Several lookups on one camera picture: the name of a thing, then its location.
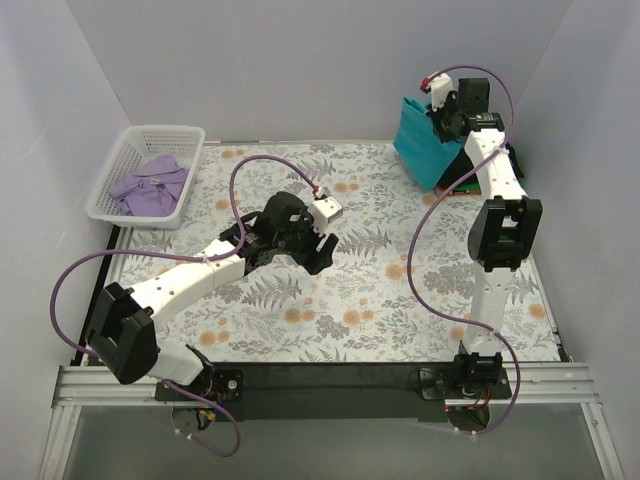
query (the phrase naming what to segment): floral tablecloth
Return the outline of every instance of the floral tablecloth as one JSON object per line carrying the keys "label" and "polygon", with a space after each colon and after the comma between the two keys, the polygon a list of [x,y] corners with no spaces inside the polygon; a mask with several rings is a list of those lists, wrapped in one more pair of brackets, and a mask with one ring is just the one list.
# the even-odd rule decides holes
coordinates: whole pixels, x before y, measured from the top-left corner
{"label": "floral tablecloth", "polygon": [[[419,219],[435,197],[411,180],[387,144],[206,147],[186,219],[177,231],[137,230],[136,249],[196,254],[232,224],[229,174],[247,155],[269,153],[294,161],[344,206],[330,229],[340,238],[333,267],[309,276],[278,257],[249,277],[202,298],[161,335],[188,342],[213,361],[449,361],[464,326],[429,314],[411,295],[406,252]],[[262,210],[278,190],[311,199],[293,171],[268,161],[248,164],[236,184],[241,212]],[[466,236],[482,200],[447,199],[423,230],[415,278],[436,308],[468,316],[473,290]],[[119,281],[133,285],[174,266],[128,257]],[[532,265],[509,286],[503,334],[523,361],[559,360]]]}

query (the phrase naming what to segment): blue towel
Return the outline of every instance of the blue towel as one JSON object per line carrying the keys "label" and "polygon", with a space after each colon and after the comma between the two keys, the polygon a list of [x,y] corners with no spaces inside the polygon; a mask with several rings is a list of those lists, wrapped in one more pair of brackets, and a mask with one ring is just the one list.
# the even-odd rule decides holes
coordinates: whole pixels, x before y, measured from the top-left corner
{"label": "blue towel", "polygon": [[460,152],[459,142],[440,143],[427,117],[427,106],[413,98],[402,101],[400,126],[393,141],[413,178],[427,190],[432,190],[447,167]]}

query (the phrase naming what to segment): white laundry basket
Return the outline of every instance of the white laundry basket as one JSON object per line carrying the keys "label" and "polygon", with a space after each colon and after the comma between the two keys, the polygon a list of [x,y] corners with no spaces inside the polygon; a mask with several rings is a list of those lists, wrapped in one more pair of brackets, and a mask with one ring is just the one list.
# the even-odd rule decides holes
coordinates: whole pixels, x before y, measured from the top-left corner
{"label": "white laundry basket", "polygon": [[[120,137],[100,176],[87,205],[87,214],[120,227],[179,228],[204,154],[203,142],[204,130],[198,127],[139,125],[128,128]],[[109,195],[109,189],[127,173],[167,153],[173,154],[181,167],[189,168],[174,212],[167,217],[136,217],[120,213],[116,201]]]}

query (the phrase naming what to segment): table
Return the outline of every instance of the table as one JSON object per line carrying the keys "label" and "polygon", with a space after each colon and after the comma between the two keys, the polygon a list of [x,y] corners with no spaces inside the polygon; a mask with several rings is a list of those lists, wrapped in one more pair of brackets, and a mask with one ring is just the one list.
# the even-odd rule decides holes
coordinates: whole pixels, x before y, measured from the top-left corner
{"label": "table", "polygon": [[[417,304],[405,273],[409,241],[435,196],[411,179],[388,144],[208,145],[181,228],[125,230],[120,247],[179,255],[201,251],[233,223],[231,170],[260,153],[295,162],[343,204],[343,218],[330,227],[340,238],[333,267],[312,277],[288,257],[278,257],[185,309],[160,335],[193,344],[214,362],[450,361],[464,326]],[[262,210],[278,190],[311,198],[295,172],[268,161],[244,167],[235,189],[241,213]],[[423,296],[458,316],[468,317],[471,309],[466,237],[481,204],[479,196],[448,198],[416,249],[414,274]],[[113,262],[110,277],[129,286],[174,265],[122,257]],[[555,323],[532,259],[509,289],[502,332],[519,359],[560,360]]]}

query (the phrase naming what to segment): gray wall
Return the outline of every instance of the gray wall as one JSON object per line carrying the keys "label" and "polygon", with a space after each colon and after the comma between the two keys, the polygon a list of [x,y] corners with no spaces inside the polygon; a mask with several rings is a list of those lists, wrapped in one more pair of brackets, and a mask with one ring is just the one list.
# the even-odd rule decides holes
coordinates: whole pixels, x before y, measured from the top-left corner
{"label": "gray wall", "polygon": [[[0,478],[36,478],[59,364],[75,353],[48,320],[51,288],[108,229],[87,189],[129,122],[63,0],[0,2]],[[98,262],[59,307],[78,338]]]}
{"label": "gray wall", "polygon": [[534,252],[569,353],[588,361],[629,479],[640,478],[640,5],[574,0],[520,104]]}
{"label": "gray wall", "polygon": [[571,0],[67,3],[134,124],[292,140],[392,138],[402,96],[455,63],[518,97]]}

